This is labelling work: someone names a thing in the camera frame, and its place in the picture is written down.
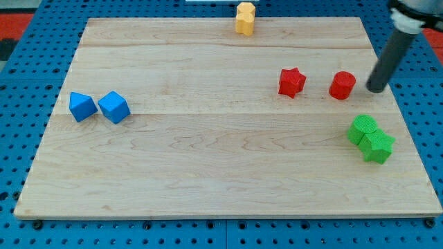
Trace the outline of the robot arm end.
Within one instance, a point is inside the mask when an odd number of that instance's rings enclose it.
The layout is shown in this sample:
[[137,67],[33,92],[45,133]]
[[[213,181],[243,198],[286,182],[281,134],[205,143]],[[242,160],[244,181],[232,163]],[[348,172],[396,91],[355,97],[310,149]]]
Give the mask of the robot arm end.
[[442,0],[389,0],[388,9],[394,27],[403,33],[442,32]]

